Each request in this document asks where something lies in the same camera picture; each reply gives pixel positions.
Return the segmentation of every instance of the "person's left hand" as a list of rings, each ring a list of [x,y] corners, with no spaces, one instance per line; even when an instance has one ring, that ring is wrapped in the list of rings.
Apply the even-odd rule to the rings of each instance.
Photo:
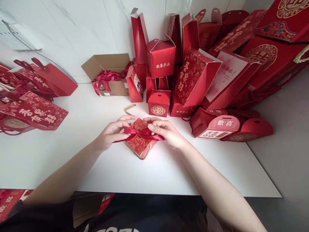
[[[138,117],[133,115],[124,115],[116,122],[110,122],[101,134],[93,141],[96,149],[103,152],[107,150],[113,142],[128,138],[129,134],[119,132],[124,126],[130,126],[127,121],[131,119],[138,119]]]

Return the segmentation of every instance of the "open cardboard box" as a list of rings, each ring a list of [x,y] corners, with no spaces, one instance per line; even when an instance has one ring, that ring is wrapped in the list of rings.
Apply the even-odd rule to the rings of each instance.
[[[93,55],[81,67],[89,79],[93,81],[102,69],[121,73],[125,70],[129,62],[130,58],[127,53]],[[123,79],[123,81],[110,81],[108,83],[111,92],[107,91],[104,86],[102,86],[102,90],[99,90],[102,96],[129,96],[129,89],[126,79]]]

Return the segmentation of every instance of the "red ribbon bundle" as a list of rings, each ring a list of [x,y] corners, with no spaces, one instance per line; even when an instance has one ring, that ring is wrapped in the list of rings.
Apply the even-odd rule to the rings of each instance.
[[[131,135],[126,139],[115,141],[114,143],[128,141],[130,139],[135,138],[138,135],[140,137],[144,138],[144,139],[149,139],[149,140],[156,140],[156,141],[165,140],[162,135],[159,135],[159,134],[151,135],[151,133],[152,133],[152,131],[149,130],[147,127],[142,129],[141,131],[138,131],[138,130],[132,128],[132,127],[124,127],[124,134],[131,134]]]

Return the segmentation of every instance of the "hand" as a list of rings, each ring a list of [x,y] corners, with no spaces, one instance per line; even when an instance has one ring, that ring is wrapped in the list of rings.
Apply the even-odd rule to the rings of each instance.
[[[162,135],[172,147],[180,149],[189,143],[169,121],[157,117],[144,118],[143,120],[149,124],[149,130]]]
[[[119,133],[124,126],[130,126],[127,122],[131,119],[138,119],[137,116],[124,115],[116,122],[110,122],[101,134],[93,141],[95,148],[99,151],[107,150],[113,142],[129,137],[129,134]]]

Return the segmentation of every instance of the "person's right hand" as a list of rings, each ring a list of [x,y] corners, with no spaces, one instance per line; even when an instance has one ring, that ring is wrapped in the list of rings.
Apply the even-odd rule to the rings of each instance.
[[[149,124],[149,130],[153,133],[162,135],[172,147],[179,149],[189,144],[169,121],[164,121],[157,117],[144,118],[143,120]]]

